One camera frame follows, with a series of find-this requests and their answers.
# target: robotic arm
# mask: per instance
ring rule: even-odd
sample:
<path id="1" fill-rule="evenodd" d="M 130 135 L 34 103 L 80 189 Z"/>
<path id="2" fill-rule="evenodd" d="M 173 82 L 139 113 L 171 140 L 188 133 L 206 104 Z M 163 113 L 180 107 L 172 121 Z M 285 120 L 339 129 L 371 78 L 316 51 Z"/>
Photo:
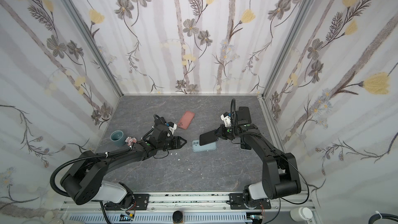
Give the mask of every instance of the robotic arm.
<path id="1" fill-rule="evenodd" d="M 176 124 L 166 123 L 163 117 L 157 115 L 154 118 L 152 129 L 128 149 L 98 154 L 86 151 L 77 159 L 58 167 L 50 178 L 53 190 L 71 197 L 78 205 L 88 201 L 108 201 L 107 209 L 131 207 L 135 202 L 133 192 L 123 183 L 106 182 L 102 180 L 103 177 L 119 167 L 153 157 L 159 150 L 168 152 L 180 149 L 187 143 L 180 136 L 173 136 Z M 200 145 L 216 142 L 218 138 L 233 140 L 240 137 L 241 144 L 252 147 L 263 161 L 262 181 L 244 188 L 243 198 L 247 208 L 258 207 L 267 198 L 275 199 L 301 192 L 295 157 L 291 153 L 283 153 L 262 137 L 256 125 L 251 123 L 248 107 L 239 107 L 236 111 L 233 99 L 231 113 L 224 113 L 221 119 L 224 124 L 219 128 L 200 135 Z M 56 186 L 55 176 L 70 164 L 72 167 L 61 179 L 63 191 Z"/>

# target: white plastic bottle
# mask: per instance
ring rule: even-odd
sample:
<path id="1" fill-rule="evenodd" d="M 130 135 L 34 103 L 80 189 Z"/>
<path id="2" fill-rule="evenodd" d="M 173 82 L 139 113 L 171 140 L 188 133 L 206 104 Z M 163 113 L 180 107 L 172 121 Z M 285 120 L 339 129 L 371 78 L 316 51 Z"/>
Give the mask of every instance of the white plastic bottle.
<path id="1" fill-rule="evenodd" d="M 310 220 L 312 218 L 312 211 L 307 207 L 295 208 L 290 211 L 290 216 L 297 222 Z"/>

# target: cable tie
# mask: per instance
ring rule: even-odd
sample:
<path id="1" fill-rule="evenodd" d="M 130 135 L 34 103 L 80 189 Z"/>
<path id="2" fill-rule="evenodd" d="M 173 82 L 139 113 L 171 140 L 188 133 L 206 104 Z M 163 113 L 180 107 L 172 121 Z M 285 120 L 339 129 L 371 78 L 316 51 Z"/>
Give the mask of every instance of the cable tie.
<path id="1" fill-rule="evenodd" d="M 375 211 L 376 214 L 380 215 L 380 219 L 383 219 L 383 216 L 381 215 L 381 213 L 379 211 Z"/>

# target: black mounting plate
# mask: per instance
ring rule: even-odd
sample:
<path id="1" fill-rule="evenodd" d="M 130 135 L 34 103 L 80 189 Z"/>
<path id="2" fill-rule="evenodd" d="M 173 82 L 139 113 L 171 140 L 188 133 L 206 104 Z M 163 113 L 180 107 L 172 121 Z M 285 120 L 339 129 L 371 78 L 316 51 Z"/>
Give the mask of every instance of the black mounting plate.
<path id="1" fill-rule="evenodd" d="M 264 199 L 261 201 L 261 204 L 263 205 L 264 209 L 271 209 L 271 202 L 268 201 L 268 199 Z M 229 203 L 231 206 L 231 210 L 233 209 L 248 209 L 245 206 L 244 199 L 243 199 L 243 193 L 231 193 L 229 194 Z M 258 205 L 254 209 L 261 209 L 261 206 Z"/>
<path id="2" fill-rule="evenodd" d="M 136 203 L 135 203 L 135 210 L 147 210 L 148 201 L 149 201 L 149 194 L 134 194 Z M 115 210 L 119 211 L 122 210 L 120 207 L 112 206 L 114 203 L 109 202 L 104 205 L 105 210 Z"/>

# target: black round knob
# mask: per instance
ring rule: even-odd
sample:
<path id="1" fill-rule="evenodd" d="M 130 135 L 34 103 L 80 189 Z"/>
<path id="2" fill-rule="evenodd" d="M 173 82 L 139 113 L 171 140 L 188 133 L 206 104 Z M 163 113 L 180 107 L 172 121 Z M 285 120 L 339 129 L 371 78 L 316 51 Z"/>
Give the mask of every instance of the black round knob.
<path id="1" fill-rule="evenodd" d="M 173 213 L 173 223 L 181 223 L 182 222 L 182 212 L 176 211 Z"/>

